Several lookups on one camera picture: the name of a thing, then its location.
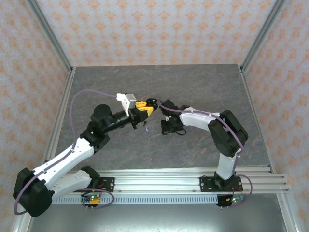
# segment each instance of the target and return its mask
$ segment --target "enclosure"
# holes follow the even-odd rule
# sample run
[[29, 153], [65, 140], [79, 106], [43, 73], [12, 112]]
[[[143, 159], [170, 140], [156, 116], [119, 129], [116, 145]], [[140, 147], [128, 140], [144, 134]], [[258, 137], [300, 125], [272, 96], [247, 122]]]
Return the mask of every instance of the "enclosure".
[[[306, 1], [5, 0], [0, 11], [3, 230], [307, 231]], [[238, 171], [269, 176], [267, 188], [267, 181], [253, 178], [251, 199], [228, 211], [189, 202], [115, 204], [87, 212], [58, 202], [36, 218], [15, 216], [18, 172], [72, 144], [70, 103], [83, 89], [133, 93], [138, 101], [170, 99], [208, 112], [231, 110], [249, 135]], [[72, 112], [78, 135], [99, 104], [122, 110], [113, 98], [81, 94]], [[164, 119], [156, 110], [145, 126], [111, 132], [106, 146], [73, 170], [91, 166], [119, 180], [143, 172], [180, 180], [215, 170], [219, 153], [211, 135], [187, 127], [185, 136], [164, 136]], [[191, 183], [172, 179], [176, 186]], [[149, 183], [141, 185], [166, 185]], [[115, 189], [121, 193], [129, 184], [119, 182]], [[249, 191], [248, 182], [243, 186]]]

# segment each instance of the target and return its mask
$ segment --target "gray floor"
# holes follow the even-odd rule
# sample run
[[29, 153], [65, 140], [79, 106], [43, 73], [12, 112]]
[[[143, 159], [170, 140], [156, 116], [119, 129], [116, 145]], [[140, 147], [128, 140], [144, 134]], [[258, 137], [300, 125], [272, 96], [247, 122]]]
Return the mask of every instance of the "gray floor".
[[275, 194], [253, 195], [240, 207], [112, 205], [85, 210], [52, 205], [32, 220], [31, 232], [285, 232]]
[[[170, 99], [177, 106], [190, 105], [209, 112], [231, 110], [249, 134], [239, 165], [265, 165], [269, 159], [260, 137], [252, 109], [236, 64], [78, 67], [69, 103], [78, 91], [91, 88], [111, 94], [133, 93], [138, 100], [155, 97]], [[119, 101], [95, 93], [83, 93], [74, 105], [74, 124], [78, 134], [90, 121], [93, 109], [107, 104], [112, 112], [122, 110]], [[68, 104], [57, 154], [73, 140]], [[111, 140], [96, 155], [76, 169], [90, 165], [94, 169], [137, 169], [217, 166], [219, 152], [210, 134], [188, 127], [185, 136], [161, 135], [158, 109], [147, 120], [150, 132], [131, 125], [109, 134]]]

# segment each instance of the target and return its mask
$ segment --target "patterned wallpaper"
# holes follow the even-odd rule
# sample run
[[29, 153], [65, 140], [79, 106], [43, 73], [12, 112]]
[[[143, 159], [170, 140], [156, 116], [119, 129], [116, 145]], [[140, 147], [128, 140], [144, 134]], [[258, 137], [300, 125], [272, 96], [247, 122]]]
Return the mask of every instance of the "patterned wallpaper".
[[38, 0], [73, 66], [245, 59], [275, 0]]
[[42, 161], [67, 72], [25, 0], [2, 0], [0, 15], [0, 230], [8, 232], [17, 173]]
[[275, 169], [288, 174], [309, 228], [308, 0], [287, 1], [246, 79]]

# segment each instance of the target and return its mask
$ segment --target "wall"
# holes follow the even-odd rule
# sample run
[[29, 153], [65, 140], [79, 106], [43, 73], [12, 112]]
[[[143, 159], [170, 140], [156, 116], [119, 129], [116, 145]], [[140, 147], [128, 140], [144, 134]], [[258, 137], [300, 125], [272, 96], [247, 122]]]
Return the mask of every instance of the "wall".
[[309, 228], [309, 5], [288, 0], [246, 74], [276, 171]]
[[67, 72], [25, 0], [0, 3], [0, 224], [12, 231], [17, 173], [40, 165]]
[[73, 66], [241, 64], [275, 0], [38, 0]]

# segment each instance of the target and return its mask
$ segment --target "robotic arm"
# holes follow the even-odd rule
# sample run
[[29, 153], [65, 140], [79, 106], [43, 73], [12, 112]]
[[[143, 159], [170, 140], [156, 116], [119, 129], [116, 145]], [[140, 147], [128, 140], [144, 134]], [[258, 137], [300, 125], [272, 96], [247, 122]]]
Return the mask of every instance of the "robotic arm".
[[[123, 111], [112, 114], [109, 106], [101, 104], [94, 109], [87, 129], [73, 145], [57, 155], [51, 161], [30, 171], [28, 168], [21, 170], [17, 176], [13, 197], [16, 199], [25, 185], [38, 173], [42, 172], [21, 194], [19, 203], [30, 213], [37, 217], [45, 212], [52, 201], [79, 189], [98, 189], [99, 174], [91, 167], [83, 167], [73, 175], [61, 178], [76, 164], [92, 156], [102, 149], [110, 140], [109, 132], [131, 124], [136, 125], [147, 119], [158, 108], [157, 99], [136, 101], [133, 94], [117, 94], [117, 100], [121, 101]], [[201, 191], [232, 191], [233, 186], [242, 189], [239, 185], [240, 178], [234, 175], [234, 165], [240, 147], [223, 124], [213, 116], [220, 117], [233, 130], [242, 145], [248, 139], [248, 134], [228, 110], [222, 113], [193, 113], [189, 106], [178, 108], [170, 100], [166, 100], [160, 106], [166, 120], [161, 121], [162, 134], [178, 133], [184, 130], [184, 126], [194, 126], [211, 133], [217, 149], [220, 151], [220, 160], [214, 177], [206, 177], [201, 183]]]

